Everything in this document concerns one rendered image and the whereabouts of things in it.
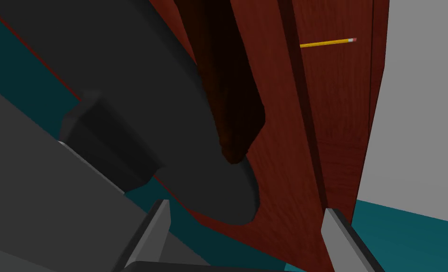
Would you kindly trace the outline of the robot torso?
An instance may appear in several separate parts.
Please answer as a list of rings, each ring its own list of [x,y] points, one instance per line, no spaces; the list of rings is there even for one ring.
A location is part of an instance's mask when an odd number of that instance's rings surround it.
[[[250,164],[224,158],[196,64],[149,0],[0,0],[0,18],[81,99],[60,141],[121,191],[158,176],[194,212],[255,217]]]

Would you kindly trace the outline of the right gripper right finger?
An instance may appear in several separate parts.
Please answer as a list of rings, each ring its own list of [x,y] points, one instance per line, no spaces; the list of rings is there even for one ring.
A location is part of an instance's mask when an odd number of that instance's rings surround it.
[[[334,272],[385,272],[340,210],[325,210],[321,235]]]

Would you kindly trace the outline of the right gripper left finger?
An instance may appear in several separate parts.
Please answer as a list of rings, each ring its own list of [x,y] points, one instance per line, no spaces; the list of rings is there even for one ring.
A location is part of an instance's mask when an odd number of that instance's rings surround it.
[[[137,261],[159,261],[170,225],[169,200],[159,199],[130,238],[112,272],[122,272]]]

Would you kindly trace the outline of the yellow pencil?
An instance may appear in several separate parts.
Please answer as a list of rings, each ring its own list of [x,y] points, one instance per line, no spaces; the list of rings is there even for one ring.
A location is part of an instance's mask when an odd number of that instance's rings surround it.
[[[357,40],[356,38],[347,38],[347,39],[324,41],[324,42],[305,43],[305,44],[300,44],[299,46],[301,48],[308,48],[308,47],[317,47],[317,46],[324,46],[324,45],[352,43],[352,42],[355,42],[356,40]]]

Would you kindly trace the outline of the red-brown wooden table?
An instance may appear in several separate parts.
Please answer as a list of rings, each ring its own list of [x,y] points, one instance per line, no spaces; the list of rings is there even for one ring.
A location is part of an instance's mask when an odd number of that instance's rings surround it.
[[[383,76],[389,0],[230,0],[266,123],[248,160],[255,219],[202,225],[309,272],[334,272],[324,209],[351,221]],[[301,48],[347,38],[355,42]]]

